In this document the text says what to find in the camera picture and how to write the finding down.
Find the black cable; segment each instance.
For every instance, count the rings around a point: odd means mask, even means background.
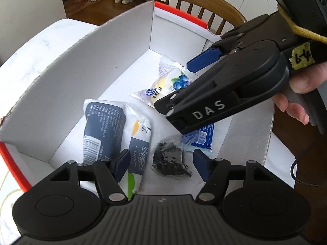
[[[295,159],[295,161],[293,162],[292,166],[291,166],[291,177],[292,179],[299,183],[299,184],[303,184],[303,185],[307,185],[307,186],[313,186],[313,187],[323,187],[323,185],[317,185],[317,184],[311,184],[311,183],[307,183],[307,182],[303,182],[300,181],[299,179],[297,179],[294,175],[294,168],[297,165],[298,161],[303,157],[303,155],[306,153],[307,150],[305,150],[297,159]]]

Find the wooden floor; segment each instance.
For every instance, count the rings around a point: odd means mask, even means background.
[[[124,11],[144,2],[135,0],[124,5],[114,0],[101,0],[69,18],[102,25]],[[327,185],[327,135],[322,136],[317,127],[304,126],[291,118],[286,112],[275,110],[273,132],[298,159],[297,177],[303,181]],[[305,231],[305,237],[311,241],[327,238],[327,187],[313,187],[296,184],[295,190],[305,196],[312,208],[312,216]]]
[[[115,3],[114,0],[100,0],[79,12],[70,15],[69,18],[100,26],[109,19],[112,19],[143,2],[145,2],[145,0],[134,0],[131,3],[122,4]]]

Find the dark food item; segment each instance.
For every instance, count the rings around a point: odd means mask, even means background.
[[[162,175],[187,175],[192,176],[187,171],[184,163],[184,152],[174,145],[174,143],[159,143],[153,155],[152,166]]]

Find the wooden chair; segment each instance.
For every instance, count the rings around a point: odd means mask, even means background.
[[[235,27],[238,27],[246,22],[245,17],[234,6],[224,0],[178,0],[177,9],[180,9],[182,1],[189,2],[190,6],[187,10],[188,14],[191,14],[193,5],[201,7],[199,19],[202,19],[204,10],[207,9],[212,12],[212,15],[208,21],[208,28],[210,29],[214,22],[215,16],[220,16],[223,20],[216,31],[216,35],[220,35],[226,22],[229,22]]]

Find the human hand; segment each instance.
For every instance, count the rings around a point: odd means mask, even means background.
[[[326,80],[327,62],[304,68],[294,74],[289,80],[289,85],[295,93],[305,94],[315,90]],[[299,120],[304,125],[309,123],[309,115],[300,104],[289,102],[282,93],[273,96],[272,100],[281,111],[286,111],[288,115]]]

